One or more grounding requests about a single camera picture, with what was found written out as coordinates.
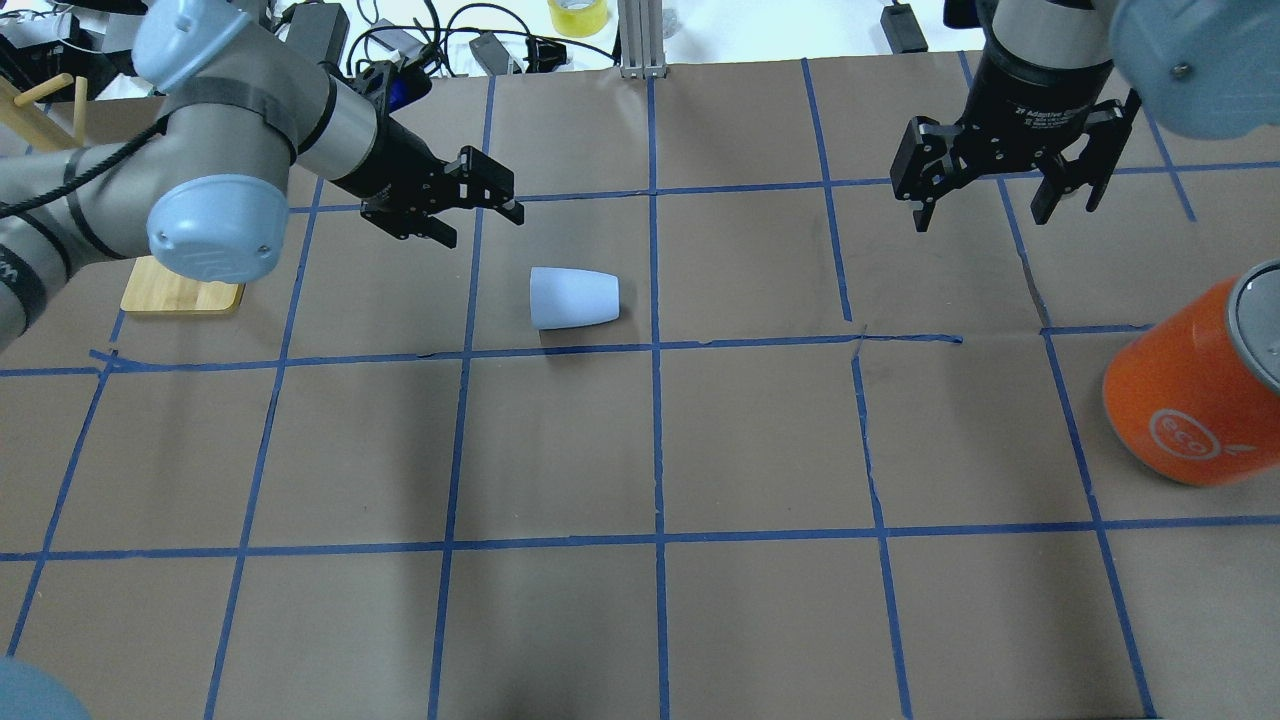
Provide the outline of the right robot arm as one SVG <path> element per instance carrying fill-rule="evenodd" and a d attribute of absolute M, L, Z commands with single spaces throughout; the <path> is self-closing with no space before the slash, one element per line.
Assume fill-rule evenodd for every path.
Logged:
<path fill-rule="evenodd" d="M 1277 124 L 1275 1 L 946 1 L 942 22 L 984 45 L 961 115 L 911 118 L 891 163 L 919 232 L 945 195 L 1030 170 L 1036 224 L 1080 190 L 1094 211 L 1139 113 L 1206 141 Z"/>

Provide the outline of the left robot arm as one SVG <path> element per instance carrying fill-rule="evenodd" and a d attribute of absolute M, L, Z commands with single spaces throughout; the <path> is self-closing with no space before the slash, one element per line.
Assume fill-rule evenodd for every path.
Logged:
<path fill-rule="evenodd" d="M 451 209 L 525 222 L 515 173 L 479 149 L 436 158 L 372 100 L 228 1 L 155 1 L 132 53 L 165 101 L 124 143 L 3 160 L 1 342 L 12 345 L 87 265 L 155 258 L 244 284 L 283 251 L 292 167 L 361 201 L 399 240 L 452 249 Z"/>

